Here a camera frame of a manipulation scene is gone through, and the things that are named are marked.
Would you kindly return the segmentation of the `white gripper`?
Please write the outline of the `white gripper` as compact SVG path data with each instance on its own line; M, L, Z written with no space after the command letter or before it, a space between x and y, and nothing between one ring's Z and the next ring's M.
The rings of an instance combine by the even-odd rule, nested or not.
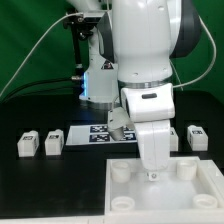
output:
M140 158L151 182L168 166L170 119L175 116L173 86L121 90L122 107L134 125Z

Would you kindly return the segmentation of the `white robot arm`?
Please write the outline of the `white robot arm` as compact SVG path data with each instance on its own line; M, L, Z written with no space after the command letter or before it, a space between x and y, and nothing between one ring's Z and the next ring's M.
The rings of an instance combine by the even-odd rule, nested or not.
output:
M170 59L194 49L200 19L192 0L67 0L82 14L97 19L89 38L90 66L84 73L82 104L108 107L113 140L135 131L142 165L158 179L170 157L170 120L175 116Z

